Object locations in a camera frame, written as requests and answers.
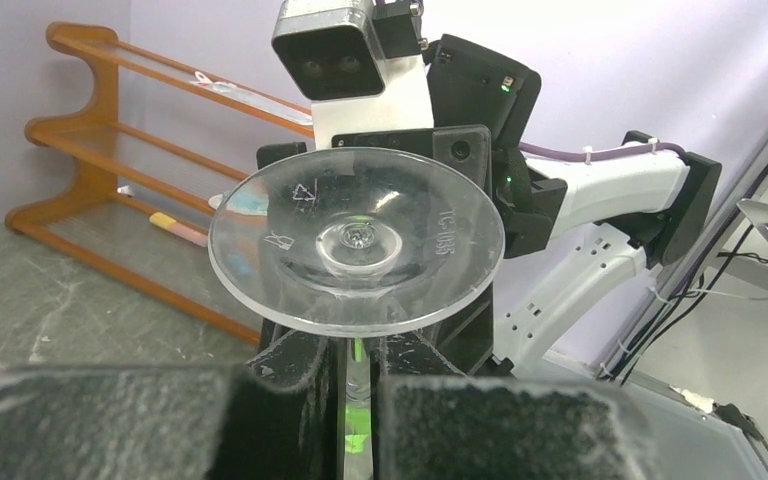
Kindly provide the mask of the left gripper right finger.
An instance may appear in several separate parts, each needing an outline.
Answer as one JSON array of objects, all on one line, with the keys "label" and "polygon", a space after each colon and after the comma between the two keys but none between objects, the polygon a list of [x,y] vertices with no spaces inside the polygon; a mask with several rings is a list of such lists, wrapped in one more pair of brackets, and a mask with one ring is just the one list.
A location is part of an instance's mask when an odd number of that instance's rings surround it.
[{"label": "left gripper right finger", "polygon": [[377,479],[659,479],[650,422],[589,380],[469,376],[416,333],[373,339]]}]

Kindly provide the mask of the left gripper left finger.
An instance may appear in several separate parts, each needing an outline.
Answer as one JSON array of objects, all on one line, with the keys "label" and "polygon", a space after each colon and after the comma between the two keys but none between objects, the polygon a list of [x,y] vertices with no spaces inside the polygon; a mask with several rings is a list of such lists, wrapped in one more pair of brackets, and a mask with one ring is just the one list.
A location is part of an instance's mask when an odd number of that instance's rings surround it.
[{"label": "left gripper left finger", "polygon": [[333,479],[338,346],[245,363],[37,364],[0,377],[0,479]]}]

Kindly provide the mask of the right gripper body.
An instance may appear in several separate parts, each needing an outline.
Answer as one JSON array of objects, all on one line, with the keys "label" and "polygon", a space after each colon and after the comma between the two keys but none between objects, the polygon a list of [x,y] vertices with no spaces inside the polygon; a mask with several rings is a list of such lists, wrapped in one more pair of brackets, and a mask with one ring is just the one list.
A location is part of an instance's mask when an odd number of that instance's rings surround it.
[{"label": "right gripper body", "polygon": [[[490,130],[484,125],[462,125],[425,129],[390,130],[366,133],[344,133],[333,135],[327,148],[367,147],[384,148],[412,153],[434,159],[465,175],[471,185],[478,185],[492,199],[499,212],[505,231],[504,259],[515,259],[545,250],[554,235],[553,229],[560,215],[564,198],[570,191],[570,180],[549,174],[547,168],[535,169],[536,158],[526,159],[520,151],[525,146],[504,147],[496,145]],[[307,152],[304,142],[274,144],[257,151],[258,168],[263,169],[279,160]],[[324,180],[315,182],[313,187],[317,200],[294,200],[301,202],[297,210],[318,211],[320,206],[359,206],[360,197],[349,193],[344,187],[348,174],[325,173]],[[323,189],[334,186],[341,195],[326,200]],[[440,189],[431,187],[426,180],[407,183],[399,190],[413,195],[415,199],[398,197],[392,205],[382,207],[398,214],[398,220],[407,220],[409,213],[419,212],[420,207],[428,210],[449,203],[440,198],[443,193],[465,195],[461,188]],[[491,357],[492,290],[485,290],[477,300],[447,318],[440,326],[425,331],[428,340],[456,367],[467,373],[495,375],[501,367],[486,366]]]}]

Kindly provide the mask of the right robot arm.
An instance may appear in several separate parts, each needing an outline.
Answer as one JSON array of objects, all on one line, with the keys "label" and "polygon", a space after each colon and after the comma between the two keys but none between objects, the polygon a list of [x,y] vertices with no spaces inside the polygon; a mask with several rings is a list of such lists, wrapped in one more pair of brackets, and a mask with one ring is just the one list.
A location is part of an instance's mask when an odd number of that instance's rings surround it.
[{"label": "right robot arm", "polygon": [[483,126],[486,185],[504,221],[507,258],[594,226],[496,322],[490,368],[523,378],[605,295],[689,252],[722,168],[639,131],[592,153],[524,144],[540,75],[454,35],[427,41],[423,12],[419,1],[285,1],[271,45],[311,103],[319,149],[412,151],[419,134]]}]

